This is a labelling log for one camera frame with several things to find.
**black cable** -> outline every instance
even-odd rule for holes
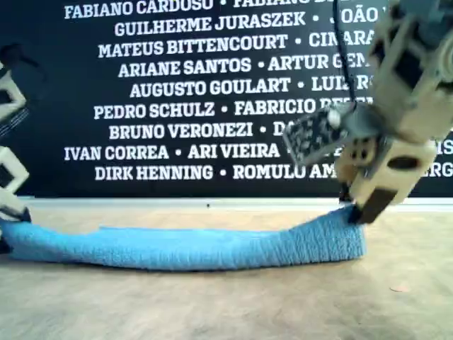
[[[349,87],[349,97],[352,103],[356,103],[356,97],[355,97],[355,83],[354,79],[351,77],[349,73],[349,66],[348,66],[348,60],[347,60],[347,51],[346,51],[346,46],[345,46],[345,41],[343,37],[343,32],[340,29],[340,24],[338,22],[338,17],[340,14],[340,9],[338,8],[338,0],[333,0],[332,3],[332,9],[333,9],[333,31],[335,33],[335,38],[337,40],[337,49],[338,49],[338,54],[340,55],[341,59],[341,68],[343,69],[343,75],[345,77],[345,83]]]

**fabric texture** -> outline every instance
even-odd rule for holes
[[[365,254],[365,236],[362,227],[347,223],[349,213],[350,207],[341,208],[275,232],[101,227],[69,235],[5,220],[0,228],[15,260],[225,271],[357,259]]]

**floor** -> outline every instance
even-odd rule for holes
[[[64,232],[98,225],[278,230],[319,212],[36,208]],[[453,214],[387,212],[358,261],[165,274],[0,261],[8,340],[453,339]]]

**gray robot part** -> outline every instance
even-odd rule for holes
[[[344,104],[322,108],[288,125],[283,140],[297,166],[308,166],[356,139],[376,137],[383,125],[366,103],[348,110]]]

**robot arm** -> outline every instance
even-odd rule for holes
[[[0,62],[0,123],[11,118],[26,104],[25,96]],[[0,147],[0,212],[18,220],[29,220],[28,209],[16,196],[27,180],[27,169],[8,147]]]
[[[373,104],[322,108],[283,135],[298,166],[344,147],[335,168],[358,224],[411,193],[453,126],[453,1],[396,1],[374,31]]]

